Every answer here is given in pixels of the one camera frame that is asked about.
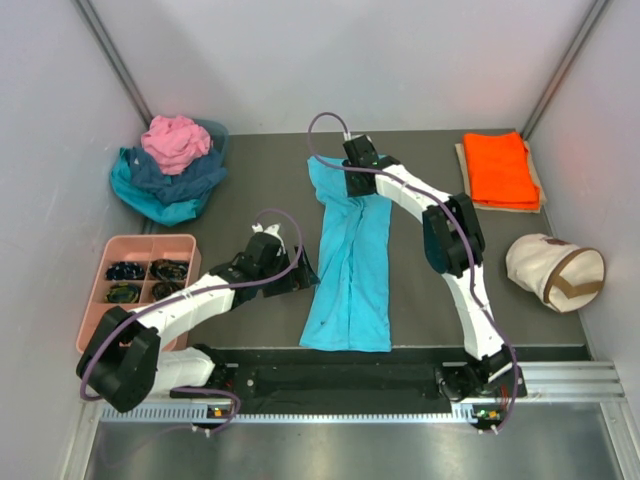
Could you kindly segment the light blue t shirt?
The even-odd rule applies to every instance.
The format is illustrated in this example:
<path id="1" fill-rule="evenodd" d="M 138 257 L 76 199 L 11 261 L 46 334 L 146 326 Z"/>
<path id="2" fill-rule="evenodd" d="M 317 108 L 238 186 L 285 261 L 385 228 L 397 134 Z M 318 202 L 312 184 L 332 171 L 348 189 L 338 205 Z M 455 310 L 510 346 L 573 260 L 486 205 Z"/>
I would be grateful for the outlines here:
<path id="1" fill-rule="evenodd" d="M 308 159 L 324 206 L 318 277 L 299 345 L 322 351 L 388 352 L 389 237 L 392 204 L 379 195 L 347 195 L 342 161 Z"/>

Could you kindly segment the teal plastic laundry bin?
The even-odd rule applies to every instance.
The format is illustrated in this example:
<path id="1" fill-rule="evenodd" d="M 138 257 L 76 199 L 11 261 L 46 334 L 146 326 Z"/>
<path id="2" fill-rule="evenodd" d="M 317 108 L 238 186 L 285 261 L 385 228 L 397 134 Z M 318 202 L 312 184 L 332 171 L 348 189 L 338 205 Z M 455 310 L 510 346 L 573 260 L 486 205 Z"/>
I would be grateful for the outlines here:
<path id="1" fill-rule="evenodd" d="M 197 119 L 196 123 L 203 127 L 210 135 L 213 148 L 221 155 L 225 156 L 230 143 L 228 129 L 214 120 Z"/>

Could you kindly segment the cream canvas drawstring bag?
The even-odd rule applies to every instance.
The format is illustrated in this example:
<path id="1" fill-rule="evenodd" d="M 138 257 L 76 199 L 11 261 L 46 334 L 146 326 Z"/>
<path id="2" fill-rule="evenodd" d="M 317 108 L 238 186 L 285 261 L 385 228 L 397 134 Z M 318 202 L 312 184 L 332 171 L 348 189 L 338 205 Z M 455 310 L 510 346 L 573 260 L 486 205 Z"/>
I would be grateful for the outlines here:
<path id="1" fill-rule="evenodd" d="M 602 291 L 606 278 L 605 260 L 598 250 L 545 234 L 517 239 L 507 251 L 505 264 L 512 282 L 559 313 L 589 304 Z"/>

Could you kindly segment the pink compartment tray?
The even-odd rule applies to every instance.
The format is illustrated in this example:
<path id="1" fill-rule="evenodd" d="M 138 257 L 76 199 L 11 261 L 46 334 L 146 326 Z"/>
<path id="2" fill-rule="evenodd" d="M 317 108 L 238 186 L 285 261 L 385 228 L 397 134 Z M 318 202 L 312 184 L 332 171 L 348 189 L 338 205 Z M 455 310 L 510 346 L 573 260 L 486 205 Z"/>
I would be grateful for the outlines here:
<path id="1" fill-rule="evenodd" d="M 152 261 L 160 258 L 189 262 L 189 272 L 186 279 L 170 282 L 182 283 L 184 287 L 195 282 L 200 270 L 201 255 L 197 248 L 196 239 L 191 235 L 121 235 L 115 236 L 107 242 L 77 335 L 76 349 L 78 352 L 95 351 L 97 345 L 133 313 L 158 302 L 151 297 L 151 287 L 161 280 L 153 277 L 149 268 Z M 146 269 L 145 278 L 137 281 L 106 280 L 107 268 L 118 261 L 140 263 Z M 133 304 L 106 303 L 104 296 L 109 287 L 122 282 L 134 283 L 141 287 L 139 301 Z"/>

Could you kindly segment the teal t shirt in bin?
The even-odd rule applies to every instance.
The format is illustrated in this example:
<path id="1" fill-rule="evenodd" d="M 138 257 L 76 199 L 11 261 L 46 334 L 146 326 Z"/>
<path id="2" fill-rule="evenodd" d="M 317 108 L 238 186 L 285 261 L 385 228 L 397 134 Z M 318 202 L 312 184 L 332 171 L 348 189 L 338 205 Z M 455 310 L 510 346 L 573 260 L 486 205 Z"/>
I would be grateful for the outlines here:
<path id="1" fill-rule="evenodd" d="M 202 200 L 190 200 L 163 205 L 154 195 L 131 183 L 131 173 L 121 151 L 110 172 L 110 184 L 116 196 L 136 212 L 163 226 L 175 226 L 196 219 L 205 209 L 213 192 Z"/>

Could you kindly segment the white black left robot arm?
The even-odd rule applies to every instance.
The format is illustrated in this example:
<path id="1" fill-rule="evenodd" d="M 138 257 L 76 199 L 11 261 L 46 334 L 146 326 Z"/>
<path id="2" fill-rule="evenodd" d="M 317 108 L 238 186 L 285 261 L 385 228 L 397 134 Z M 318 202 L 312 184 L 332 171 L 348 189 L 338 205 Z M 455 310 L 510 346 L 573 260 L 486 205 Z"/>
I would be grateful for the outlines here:
<path id="1" fill-rule="evenodd" d="M 288 256 L 275 226 L 252 235 L 244 251 L 190 286 L 126 311 L 107 310 L 76 367 L 85 400 L 103 399 L 120 413 L 148 396 L 196 388 L 216 396 L 226 387 L 225 370 L 202 348 L 167 350 L 178 336 L 254 299 L 319 284 L 304 247 Z"/>

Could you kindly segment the dark blue t shirt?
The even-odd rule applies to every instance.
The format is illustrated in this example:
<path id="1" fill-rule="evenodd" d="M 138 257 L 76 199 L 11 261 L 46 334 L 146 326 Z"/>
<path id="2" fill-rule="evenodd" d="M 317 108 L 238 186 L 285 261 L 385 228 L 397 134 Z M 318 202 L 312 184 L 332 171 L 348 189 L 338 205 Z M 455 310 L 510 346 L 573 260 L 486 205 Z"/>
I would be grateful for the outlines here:
<path id="1" fill-rule="evenodd" d="M 131 183 L 154 195 L 163 205 L 202 200 L 227 176 L 223 157 L 217 150 L 195 159 L 182 173 L 164 174 L 152 156 L 142 148 L 124 148 Z"/>

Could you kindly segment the folded orange t shirt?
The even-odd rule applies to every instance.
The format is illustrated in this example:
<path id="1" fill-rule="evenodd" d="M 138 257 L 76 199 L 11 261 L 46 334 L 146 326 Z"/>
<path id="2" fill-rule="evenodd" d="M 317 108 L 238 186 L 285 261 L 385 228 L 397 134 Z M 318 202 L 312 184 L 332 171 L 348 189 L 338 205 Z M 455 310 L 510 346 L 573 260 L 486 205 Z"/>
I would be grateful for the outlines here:
<path id="1" fill-rule="evenodd" d="M 463 136 L 471 199 L 486 207 L 534 211 L 540 188 L 529 168 L 529 150 L 517 132 Z"/>

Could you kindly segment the pink t shirt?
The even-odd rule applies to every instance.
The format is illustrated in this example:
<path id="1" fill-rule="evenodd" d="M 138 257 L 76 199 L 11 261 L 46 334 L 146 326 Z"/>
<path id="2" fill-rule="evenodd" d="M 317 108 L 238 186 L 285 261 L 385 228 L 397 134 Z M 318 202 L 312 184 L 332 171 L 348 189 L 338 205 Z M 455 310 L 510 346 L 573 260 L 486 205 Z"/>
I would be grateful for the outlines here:
<path id="1" fill-rule="evenodd" d="M 164 175 L 180 175 L 196 159 L 208 155 L 212 139 L 194 120 L 158 115 L 141 136 L 141 146 Z"/>

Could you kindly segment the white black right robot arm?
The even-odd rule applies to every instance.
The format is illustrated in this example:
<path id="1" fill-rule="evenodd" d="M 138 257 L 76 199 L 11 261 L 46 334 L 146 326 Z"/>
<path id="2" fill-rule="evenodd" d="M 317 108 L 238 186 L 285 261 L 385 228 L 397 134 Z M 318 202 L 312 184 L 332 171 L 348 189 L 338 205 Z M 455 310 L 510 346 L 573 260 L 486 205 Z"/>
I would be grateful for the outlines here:
<path id="1" fill-rule="evenodd" d="M 463 329 L 466 363 L 435 370 L 441 394 L 452 402 L 491 394 L 515 399 L 520 371 L 492 315 L 483 274 L 485 239 L 471 198 L 429 186 L 397 159 L 379 155 L 366 135 L 345 134 L 343 148 L 347 193 L 377 194 L 416 218 L 426 260 L 450 289 Z"/>

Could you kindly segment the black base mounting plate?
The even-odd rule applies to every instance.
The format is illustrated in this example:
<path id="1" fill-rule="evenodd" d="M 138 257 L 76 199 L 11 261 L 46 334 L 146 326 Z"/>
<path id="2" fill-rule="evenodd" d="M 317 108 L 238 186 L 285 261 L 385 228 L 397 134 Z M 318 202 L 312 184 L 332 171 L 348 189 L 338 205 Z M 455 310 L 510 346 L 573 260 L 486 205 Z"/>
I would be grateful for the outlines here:
<path id="1" fill-rule="evenodd" d="M 466 363 L 459 348 L 387 353 L 303 348 L 214 349 L 208 388 L 230 391 L 244 414 L 447 413 L 435 370 Z"/>

